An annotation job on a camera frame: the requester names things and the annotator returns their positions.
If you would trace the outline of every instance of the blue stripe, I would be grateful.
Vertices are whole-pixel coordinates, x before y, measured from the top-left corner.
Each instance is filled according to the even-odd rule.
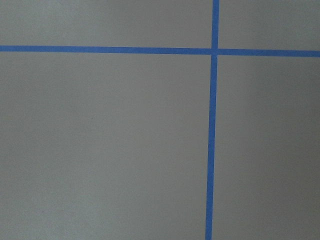
[[[305,50],[269,50],[269,49],[227,49],[217,50],[218,55],[232,56],[274,56],[274,57],[306,57],[320,58],[320,51]]]
[[[212,223],[214,208],[214,173],[215,173],[215,137],[216,137],[216,98],[218,74],[218,34],[219,33],[219,0],[213,0],[211,32],[211,70],[210,70],[210,104],[208,163],[206,183],[205,240],[212,240]]]
[[[0,52],[210,55],[210,48],[0,45]]]

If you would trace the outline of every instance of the gray panel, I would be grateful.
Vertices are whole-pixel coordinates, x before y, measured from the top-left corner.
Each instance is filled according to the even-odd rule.
[[[0,58],[0,239],[204,239],[209,56]]]
[[[211,0],[2,0],[0,45],[211,46]]]
[[[213,239],[320,239],[320,59],[220,56]]]
[[[320,50],[320,1],[222,0],[219,47]]]

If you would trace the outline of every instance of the vertical blue line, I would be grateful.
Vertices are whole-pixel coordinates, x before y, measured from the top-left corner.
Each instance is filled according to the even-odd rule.
[[[213,207],[214,207],[215,137],[216,137],[215,128],[216,128],[216,98],[217,98],[217,74],[218,74],[218,31],[219,31],[219,0],[213,0],[205,240],[212,240],[212,228],[213,228],[212,223],[213,223]]]

